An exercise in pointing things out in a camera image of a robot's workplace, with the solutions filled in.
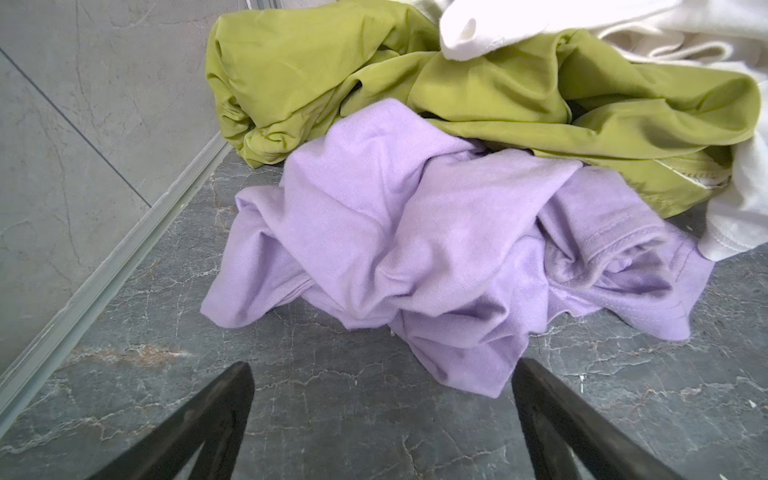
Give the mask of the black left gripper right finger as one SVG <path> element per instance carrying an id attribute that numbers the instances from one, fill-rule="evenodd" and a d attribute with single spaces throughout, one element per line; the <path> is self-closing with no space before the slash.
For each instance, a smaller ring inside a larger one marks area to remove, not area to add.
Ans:
<path id="1" fill-rule="evenodd" d="M 596 479 L 679 479 L 538 361 L 523 358 L 511 377 L 537 479 L 579 479 L 580 461 Z"/>

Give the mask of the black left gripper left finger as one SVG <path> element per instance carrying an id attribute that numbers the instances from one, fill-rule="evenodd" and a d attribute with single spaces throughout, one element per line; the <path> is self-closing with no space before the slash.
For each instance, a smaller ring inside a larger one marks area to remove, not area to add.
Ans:
<path id="1" fill-rule="evenodd" d="M 191 479 L 229 479 L 255 393 L 250 365 L 235 362 L 93 479 L 173 479 L 191 458 Z"/>

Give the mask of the lilac purple cloth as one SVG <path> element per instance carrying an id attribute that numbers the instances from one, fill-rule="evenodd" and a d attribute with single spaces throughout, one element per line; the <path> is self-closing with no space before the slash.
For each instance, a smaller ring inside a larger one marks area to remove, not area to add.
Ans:
<path id="1" fill-rule="evenodd" d="M 493 153 L 395 100 L 299 147 L 278 185 L 236 205 L 204 316 L 240 328 L 301 298 L 349 330 L 390 328 L 438 382 L 491 398 L 563 313 L 688 339 L 713 269 L 618 173 Z"/>

